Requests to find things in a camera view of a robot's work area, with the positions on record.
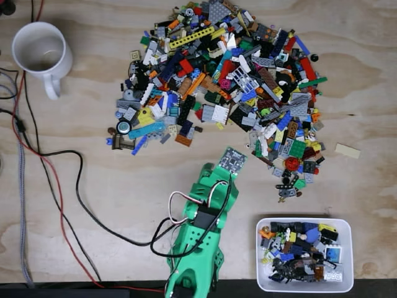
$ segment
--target green lego brick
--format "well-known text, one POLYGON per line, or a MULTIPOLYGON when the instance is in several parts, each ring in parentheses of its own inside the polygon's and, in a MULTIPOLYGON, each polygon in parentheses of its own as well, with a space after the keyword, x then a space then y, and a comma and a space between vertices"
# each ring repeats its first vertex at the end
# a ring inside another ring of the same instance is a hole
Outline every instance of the green lego brick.
POLYGON ((323 83, 323 82, 326 82, 326 81, 328 81, 328 79, 327 79, 326 76, 324 76, 322 78, 318 78, 318 79, 314 79, 312 81, 308 81, 307 83, 301 83, 301 84, 298 85, 298 87, 299 87, 299 89, 303 89, 303 88, 306 88, 308 86, 316 85, 318 83, 323 83))
POLYGON ((297 180, 295 182, 295 184, 293 185, 293 187, 295 187, 297 189, 302 189, 302 188, 306 187, 306 181, 304 179, 297 180))
POLYGON ((197 102, 193 106, 193 111, 198 111, 201 108, 201 103, 197 102))
POLYGON ((143 44, 143 45, 149 45, 149 43, 150 43, 150 38, 149 38, 149 37, 146 37, 146 36, 142 36, 142 38, 141 38, 141 44, 143 44))
POLYGON ((293 141, 289 155, 297 158, 302 158, 303 152, 305 152, 306 143, 301 141, 293 141))

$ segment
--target sorted lego pieces in bin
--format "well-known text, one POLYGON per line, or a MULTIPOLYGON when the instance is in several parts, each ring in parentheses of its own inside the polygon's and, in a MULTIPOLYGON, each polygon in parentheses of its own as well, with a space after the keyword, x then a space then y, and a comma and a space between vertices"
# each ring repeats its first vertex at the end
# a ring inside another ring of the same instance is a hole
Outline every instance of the sorted lego pieces in bin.
POLYGON ((280 202, 316 181, 325 147, 317 140, 324 125, 314 104, 327 78, 315 72, 319 56, 293 29, 275 29, 243 7, 209 0, 175 7, 144 31, 141 44, 143 52, 130 52, 115 111, 116 133, 135 140, 135 154, 150 142, 193 146, 204 137, 194 133, 203 130, 195 122, 219 130, 234 122, 281 180, 280 202))
POLYGON ((342 282, 342 246, 335 228, 311 222, 271 222, 259 231, 262 264, 272 264, 269 279, 342 282))

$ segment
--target white wire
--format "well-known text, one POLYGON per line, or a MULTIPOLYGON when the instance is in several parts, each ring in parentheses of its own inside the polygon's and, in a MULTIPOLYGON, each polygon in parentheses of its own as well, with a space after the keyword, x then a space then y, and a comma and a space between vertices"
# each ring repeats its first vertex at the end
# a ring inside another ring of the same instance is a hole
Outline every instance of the white wire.
POLYGON ((212 187, 211 187, 211 191, 210 194, 208 195, 208 200, 207 200, 207 207, 210 208, 211 205, 211 198, 212 198, 212 194, 215 191, 216 187, 218 185, 228 185, 228 182, 225 180, 219 180, 217 183, 215 183, 212 187))
POLYGON ((168 200, 168 216, 169 216, 169 220, 174 224, 174 225, 180 225, 180 224, 182 224, 182 223, 184 223, 186 220, 188 220, 189 218, 188 217, 185 217, 184 219, 182 219, 182 220, 174 220, 173 218, 172 218, 172 214, 171 214, 171 201, 172 201, 172 198, 176 195, 176 194, 180 194, 182 197, 184 197, 185 199, 187 199, 187 200, 190 200, 190 201, 192 201, 192 202, 194 202, 194 203, 196 203, 196 204, 203 204, 203 202, 202 201, 199 201, 199 200, 196 200, 196 199, 194 199, 194 198, 192 198, 192 197, 189 197, 187 194, 184 194, 183 192, 180 192, 180 191, 173 191, 170 195, 169 195, 169 200, 168 200))

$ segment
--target plywood surface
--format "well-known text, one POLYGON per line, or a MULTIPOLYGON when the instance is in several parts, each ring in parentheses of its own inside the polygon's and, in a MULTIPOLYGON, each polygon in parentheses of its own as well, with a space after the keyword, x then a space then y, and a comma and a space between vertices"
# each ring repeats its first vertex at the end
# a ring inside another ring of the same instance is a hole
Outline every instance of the plywood surface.
MULTIPOLYGON (((346 219, 352 226, 357 278, 397 278, 397 5, 393 1, 246 0, 236 2, 265 25, 294 28, 319 55, 316 70, 328 77, 318 99, 325 128, 326 161, 303 196, 277 203, 277 178, 250 156, 236 180, 240 195, 221 236, 225 263, 220 278, 255 278, 255 224, 269 214, 314 214, 346 219), (358 160, 334 153, 336 143, 361 150, 358 160)), ((84 155, 82 198, 103 223, 148 241, 167 216, 168 195, 188 192, 201 166, 216 162, 227 145, 249 155, 248 135, 236 125, 223 131, 204 125, 190 148, 150 143, 137 156, 111 151, 107 127, 115 124, 114 103, 126 78, 130 50, 154 22, 185 1, 46 1, 42 20, 55 24, 74 54, 59 101, 46 98, 41 82, 28 76, 29 94, 45 151, 75 149, 84 155)), ((30 18, 30 1, 19 1, 12 17, 0 17, 0 66, 14 68, 11 41, 30 18)), ((0 102, 10 108, 11 103, 0 102)), ((33 139, 26 102, 21 101, 33 139)), ((21 282, 17 146, 11 120, 0 115, 0 282, 21 282)), ((98 227, 74 192, 78 160, 51 159, 58 169, 65 212, 103 280, 166 279, 164 259, 98 227)), ((26 164, 29 265, 35 281, 85 281, 60 233, 60 216, 40 161, 26 164)), ((175 212, 184 201, 176 199, 175 212)), ((159 243, 167 251, 169 241, 159 243)))

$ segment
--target blue lego piece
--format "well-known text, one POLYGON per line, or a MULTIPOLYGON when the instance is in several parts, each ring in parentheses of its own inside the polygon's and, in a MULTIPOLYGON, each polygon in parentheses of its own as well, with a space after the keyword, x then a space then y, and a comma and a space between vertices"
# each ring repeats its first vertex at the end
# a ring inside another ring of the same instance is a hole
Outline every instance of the blue lego piece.
POLYGON ((279 37, 274 45, 272 52, 270 53, 272 57, 277 57, 279 55, 279 53, 284 47, 287 37, 288 37, 288 32, 284 30, 280 30, 279 37))
POLYGON ((306 242, 308 243, 314 243, 316 240, 318 240, 320 232, 318 231, 318 228, 312 228, 306 232, 306 236, 308 237, 306 239, 306 242))
POLYGON ((166 129, 166 126, 165 126, 164 122, 163 121, 157 121, 157 122, 155 122, 153 124, 149 124, 147 126, 141 127, 140 129, 131 130, 128 133, 128 137, 130 139, 139 138, 139 137, 142 137, 143 135, 147 135, 148 133, 160 132, 160 131, 162 131, 164 129, 166 129))
POLYGON ((241 101, 243 101, 243 102, 248 101, 254 97, 256 97, 256 92, 255 92, 255 90, 252 89, 248 93, 246 93, 246 92, 243 93, 243 96, 241 96, 241 101))
POLYGON ((160 107, 162 107, 163 102, 164 102, 164 96, 162 96, 161 99, 157 103, 159 104, 160 107))
POLYGON ((306 233, 308 230, 311 230, 312 228, 317 228, 318 224, 313 222, 302 222, 302 227, 303 227, 303 231, 306 233))
POLYGON ((303 248, 302 248, 302 246, 293 244, 290 247, 289 253, 292 253, 294 255, 299 255, 300 256, 300 255, 303 254, 303 248))
POLYGON ((280 254, 280 259, 283 262, 286 262, 286 261, 289 261, 289 260, 293 260, 294 256, 293 256, 293 253, 281 253, 280 254))
POLYGON ((299 45, 299 47, 302 49, 302 52, 305 53, 306 56, 310 54, 310 51, 308 48, 306 48, 306 45, 300 40, 299 36, 295 36, 295 42, 299 45))
POLYGON ((283 130, 285 127, 287 127, 288 123, 290 123, 291 119, 292 116, 290 115, 290 111, 288 111, 287 113, 285 113, 284 117, 277 124, 277 128, 279 130, 283 130))
POLYGON ((134 150, 132 150, 131 154, 136 155, 138 153, 139 149, 143 146, 143 144, 146 143, 147 139, 148 139, 148 136, 144 135, 143 138, 141 138, 141 140, 139 141, 139 143, 135 145, 135 148, 134 148, 134 150))
POLYGON ((243 48, 232 48, 231 49, 231 54, 233 56, 240 56, 242 53, 244 53, 244 49, 243 48))
POLYGON ((178 102, 178 96, 174 93, 168 93, 167 107, 171 108, 178 102))
POLYGON ((281 143, 280 142, 274 142, 274 147, 273 150, 277 151, 280 148, 281 143))
POLYGON ((168 82, 171 79, 171 76, 174 74, 175 65, 180 62, 184 58, 184 55, 181 51, 175 52, 175 55, 169 60, 165 69, 159 74, 159 78, 168 82))
POLYGON ((302 137, 304 135, 303 129, 298 129, 297 133, 295 134, 295 137, 302 137))
POLYGON ((124 81, 124 83, 125 83, 127 89, 131 89, 131 88, 132 88, 132 82, 131 82, 130 79, 126 79, 126 80, 124 81))

